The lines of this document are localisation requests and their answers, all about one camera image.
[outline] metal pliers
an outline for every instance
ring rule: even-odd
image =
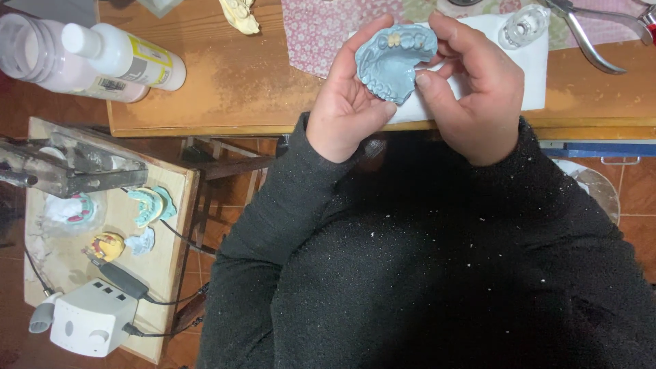
[[[654,42],[653,36],[646,28],[646,25],[628,14],[577,8],[570,0],[539,0],[539,2],[542,6],[550,8],[552,12],[567,22],[567,25],[571,28],[572,33],[574,33],[574,38],[576,38],[579,43],[585,57],[592,63],[592,65],[603,72],[610,74],[624,74],[626,73],[626,70],[610,64],[606,59],[599,55],[599,53],[597,53],[597,50],[588,39],[588,36],[585,34],[583,27],[581,27],[576,15],[587,18],[609,20],[623,24],[635,31],[645,45],[651,45]]]

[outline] wooden desk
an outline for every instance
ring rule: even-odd
[[[44,139],[49,137],[49,133],[52,131],[63,130],[64,128],[41,119],[30,119],[31,139]],[[180,234],[189,233],[190,218],[195,205],[199,180],[198,172],[195,169],[186,169],[153,159],[115,142],[90,138],[86,134],[83,136],[71,134],[72,131],[66,130],[65,132],[76,138],[84,137],[85,142],[92,142],[112,152],[120,152],[124,157],[145,162],[148,166],[146,186],[161,185],[165,187],[178,210],[177,215],[167,221],[168,224]],[[89,244],[94,235],[107,231],[127,238],[144,232],[143,229],[137,229],[133,221],[138,214],[138,202],[128,198],[118,188],[105,191],[105,193],[108,208],[102,227],[76,237],[53,238],[44,235],[41,227],[41,215],[47,194],[35,188],[27,190],[25,246],[34,258],[41,276],[55,290],[68,293],[87,283],[90,279],[99,277],[107,280],[80,251]],[[150,227],[155,230],[153,250],[141,256],[133,256],[130,248],[126,248],[114,263],[145,283],[153,298],[159,301],[174,301],[178,298],[180,290],[180,275],[184,265],[186,245],[182,244],[180,239],[160,222],[152,223]],[[43,287],[34,275],[27,258],[25,258],[24,270],[25,302],[37,306],[45,296]],[[142,300],[139,301],[136,310],[134,325],[148,333],[170,332],[174,313],[175,306],[154,305]],[[131,336],[122,345],[122,348],[157,363],[165,352],[164,345],[167,342],[168,338],[163,337]]]
[[[175,92],[152,90],[136,104],[108,103],[119,137],[277,134],[292,131],[322,79],[289,66],[279,0],[256,0],[262,32],[231,27],[218,0],[186,0],[162,19],[133,3],[101,2],[102,22],[180,55],[187,80]],[[598,47],[629,73],[611,76],[579,49],[549,54],[546,108],[526,112],[543,139],[656,139],[656,47],[639,41]],[[429,129],[429,121],[387,130]]]

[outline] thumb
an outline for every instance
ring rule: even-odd
[[[395,113],[396,104],[384,101],[351,116],[345,116],[343,120],[344,124],[350,127],[353,136],[363,140],[386,125]]]
[[[419,70],[415,82],[438,125],[442,122],[462,121],[468,117],[455,99],[449,82],[436,72]]]

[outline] fingernail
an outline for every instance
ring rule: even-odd
[[[388,117],[393,116],[396,113],[396,104],[391,101],[385,102],[385,114]]]
[[[430,77],[425,74],[420,74],[417,76],[417,78],[415,78],[415,82],[417,82],[417,86],[425,89],[426,87],[430,86]]]

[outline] white paper towel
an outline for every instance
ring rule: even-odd
[[[476,28],[483,32],[492,42],[499,44],[499,30],[505,25],[512,14],[485,14],[472,16],[469,18],[458,19],[460,22]],[[428,27],[428,23],[418,23]],[[532,44],[522,47],[518,50],[503,51],[524,70],[524,100],[522,110],[534,110],[544,108],[546,97],[546,61],[549,54],[549,34],[545,32],[542,37]],[[434,66],[431,70],[438,70],[441,64]],[[463,91],[468,89],[466,81],[454,76],[449,78],[449,84],[453,94],[457,99],[463,96]],[[418,90],[414,90],[412,95],[399,106],[396,114],[390,124],[402,123],[405,121],[420,121],[433,119],[432,113],[422,103],[422,98]]]

